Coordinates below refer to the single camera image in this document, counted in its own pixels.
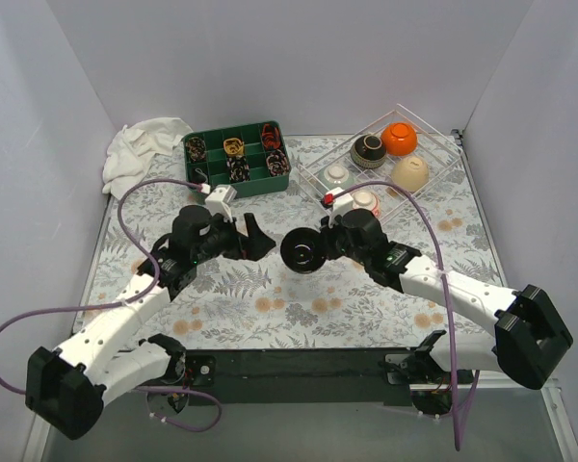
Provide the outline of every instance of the floral pattern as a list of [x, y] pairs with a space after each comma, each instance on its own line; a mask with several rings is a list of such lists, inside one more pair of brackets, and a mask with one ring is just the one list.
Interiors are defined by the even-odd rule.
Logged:
[[[287, 137], [291, 164], [317, 160], [347, 137]], [[157, 156], [147, 178], [183, 179], [184, 152]], [[259, 262], [217, 259], [198, 269], [196, 280], [170, 305], [150, 319], [128, 342], [161, 332], [186, 348], [412, 347], [433, 329], [446, 328], [445, 310], [424, 299], [397, 294], [376, 285], [362, 266], [340, 259], [318, 271], [295, 274], [286, 268], [278, 249], [283, 236], [297, 226], [315, 227], [323, 210], [302, 192], [297, 169], [285, 192], [235, 200], [233, 213], [245, 231], [242, 214], [255, 214], [276, 248]], [[501, 284], [475, 198], [461, 163], [419, 198], [441, 241], [447, 268], [486, 283]], [[126, 224], [151, 247], [171, 229], [181, 207], [201, 198], [175, 185], [139, 190], [124, 206]], [[116, 297], [142, 261], [142, 255], [118, 226], [118, 204], [108, 213], [109, 226], [92, 282], [90, 303]], [[410, 207], [384, 226], [390, 239], [412, 245], [434, 257], [433, 244]], [[79, 315], [77, 331], [95, 313]], [[460, 316], [456, 329], [467, 334], [481, 329]]]

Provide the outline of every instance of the white cloth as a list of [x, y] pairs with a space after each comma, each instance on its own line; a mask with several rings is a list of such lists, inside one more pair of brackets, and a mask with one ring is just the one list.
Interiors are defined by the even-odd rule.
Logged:
[[170, 156], [173, 147], [192, 131], [177, 117], [151, 118], [131, 128], [124, 125], [107, 148], [103, 193], [122, 199], [147, 175], [154, 155]]

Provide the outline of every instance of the green compartment box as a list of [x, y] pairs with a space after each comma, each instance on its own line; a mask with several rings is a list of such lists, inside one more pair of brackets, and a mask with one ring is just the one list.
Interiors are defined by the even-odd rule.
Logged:
[[[285, 153], [287, 163], [289, 163], [289, 154], [287, 153], [285, 142], [282, 138], [282, 132], [280, 132], [278, 123], [273, 120], [218, 130], [208, 130], [205, 132], [194, 132], [188, 134], [182, 140], [184, 143], [187, 180], [192, 181], [195, 175], [195, 169], [199, 168], [208, 176], [208, 183], [213, 189], [219, 185], [231, 185], [237, 192], [237, 198], [285, 191], [289, 186], [291, 166], [289, 166], [289, 171], [285, 175], [270, 175], [266, 165], [266, 156], [272, 151], [266, 151], [261, 141], [261, 132], [266, 123], [278, 129], [280, 134], [280, 149]], [[189, 156], [187, 142], [193, 137], [200, 137], [205, 142], [206, 159], [202, 162], [192, 162]], [[239, 183], [229, 182], [227, 156], [223, 148], [223, 142], [229, 138], [239, 138], [244, 142], [245, 155], [250, 170], [249, 181]]]

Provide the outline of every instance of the wall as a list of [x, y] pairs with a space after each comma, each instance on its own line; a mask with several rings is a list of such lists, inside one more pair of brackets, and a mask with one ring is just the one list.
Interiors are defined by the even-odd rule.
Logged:
[[578, 438], [578, 2], [534, 2], [465, 135], [507, 276], [546, 289], [574, 336], [558, 374]]
[[[76, 304], [106, 198], [115, 129], [44, 0], [0, 0], [0, 323]], [[72, 317], [24, 321], [0, 338], [0, 372], [23, 387], [28, 356]], [[19, 460], [32, 413], [0, 388], [0, 462]]]
[[405, 104], [464, 127], [531, 0], [48, 0], [116, 125], [352, 133]]

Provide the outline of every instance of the purple cable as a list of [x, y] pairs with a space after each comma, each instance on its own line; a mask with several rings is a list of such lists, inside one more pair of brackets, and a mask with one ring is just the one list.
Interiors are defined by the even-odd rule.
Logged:
[[146, 403], [147, 412], [153, 414], [157, 419], [160, 419], [161, 421], [165, 419], [165, 422], [168, 422], [169, 424], [184, 430], [193, 431], [194, 433], [201, 433], [203, 431], [209, 430], [219, 422], [221, 416], [223, 415], [223, 406], [221, 405], [221, 402], [214, 398], [212, 395], [208, 395], [207, 393], [197, 392], [195, 390], [180, 387], [137, 387], [135, 390], [146, 393], [178, 393], [179, 395], [191, 395], [193, 397], [200, 397], [207, 399], [208, 401], [212, 401], [216, 405], [216, 408], [219, 412], [217, 413], [214, 420], [206, 426], [190, 426], [186, 423], [177, 421], [176, 419], [172, 419], [171, 417], [163, 416], [161, 414], [157, 414], [156, 412], [151, 412], [149, 404]]
[[[139, 300], [140, 298], [146, 296], [147, 294], [149, 294], [150, 291], [152, 289], [154, 289], [154, 287], [158, 283], [158, 279], [159, 279], [160, 273], [161, 273], [161, 269], [158, 266], [158, 262], [154, 259], [154, 257], [152, 257], [150, 252], [148, 252], [144, 248], [143, 245], [141, 245], [140, 243], [137, 242], [137, 238], [135, 238], [133, 233], [128, 229], [128, 227], [124, 223], [124, 218], [122, 217], [122, 209], [124, 207], [124, 202], [126, 201], [127, 197], [131, 193], [133, 193], [134, 191], [138, 190], [139, 188], [142, 188], [142, 187], [147, 186], [147, 185], [152, 185], [155, 183], [173, 183], [174, 185], [188, 186], [189, 188], [194, 188], [198, 191], [201, 190], [201, 185], [196, 185], [195, 183], [189, 183], [186, 181], [179, 181], [179, 180], [172, 180], [169, 178], [162, 178], [162, 179], [156, 179], [156, 180], [143, 181], [139, 185], [135, 185], [134, 187], [132, 187], [130, 190], [128, 190], [124, 194], [122, 199], [119, 200], [119, 203], [118, 203], [118, 223], [119, 223], [120, 227], [122, 228], [122, 231], [124, 232], [126, 237], [133, 243], [133, 245], [135, 247], [137, 247], [142, 252], [142, 254], [145, 255], [145, 257], [148, 258], [152, 262], [152, 266], [154, 267], [154, 278], [153, 278], [152, 282], [150, 283], [150, 285], [147, 286], [145, 289], [143, 289], [138, 294], [133, 295], [130, 298], [127, 298], [125, 300], [126, 303], [133, 303], [133, 302]], [[26, 318], [31, 318], [32, 316], [50, 315], [50, 314], [54, 314], [54, 313], [76, 313], [79, 311], [91, 311], [91, 310], [111, 310], [113, 308], [119, 308], [120, 306], [123, 306], [122, 301], [114, 301], [112, 303], [103, 303], [101, 305], [68, 306], [68, 307], [63, 307], [63, 308], [44, 308], [42, 310], [28, 311], [26, 313], [22, 313], [21, 315], [17, 315], [14, 318], [10, 318], [8, 321], [3, 322], [0, 325], [0, 334], [2, 333], [3, 330], [5, 330], [10, 325], [15, 324], [18, 321], [25, 320]], [[6, 388], [7, 390], [9, 390], [10, 392], [16, 393], [18, 395], [25, 395], [26, 394], [25, 390], [14, 387], [10, 383], [8, 383], [4, 378], [2, 378], [2, 376], [0, 376], [0, 385], [2, 387]]]
[[[341, 195], [345, 195], [351, 193], [359, 188], [363, 188], [365, 186], [386, 186], [388, 188], [392, 188], [397, 193], [402, 194], [407, 200], [411, 203], [411, 205], [415, 208], [417, 213], [419, 214], [422, 221], [424, 221], [424, 225], [428, 230], [429, 234], [431, 235], [431, 239], [433, 240], [434, 245], [434, 252], [436, 253], [436, 264], [439, 267], [440, 271], [444, 271], [443, 267], [443, 255], [441, 253], [441, 246], [439, 245], [439, 241], [434, 235], [433, 227], [431, 226], [428, 218], [424, 214], [424, 211], [419, 206], [413, 195], [401, 188], [400, 186], [395, 185], [394, 183], [388, 181], [380, 181], [380, 180], [373, 180], [373, 181], [365, 181], [364, 183], [360, 183], [358, 185], [351, 186], [347, 188], [345, 191], [341, 192], [338, 195], [335, 195], [333, 198], [340, 197]], [[458, 405], [458, 397], [459, 397], [459, 378], [457, 373], [457, 355], [456, 355], [456, 329], [454, 328], [454, 309], [452, 307], [452, 298], [450, 297], [450, 287], [448, 285], [447, 275], [445, 272], [441, 273], [441, 282], [443, 285], [443, 296], [445, 298], [445, 309], [447, 311], [447, 322], [449, 324], [449, 333], [450, 333], [450, 367], [451, 367], [451, 381], [452, 381], [452, 420], [454, 421], [454, 446], [456, 450], [460, 450], [462, 445], [462, 435], [464, 434], [464, 428], [466, 426], [467, 416], [469, 409], [471, 408], [471, 403], [473, 402], [473, 396], [475, 395], [475, 390], [477, 386], [472, 386], [471, 390], [469, 391], [469, 395], [466, 399], [466, 407], [464, 409], [463, 414], [463, 422], [460, 421], [459, 416], [459, 405]]]

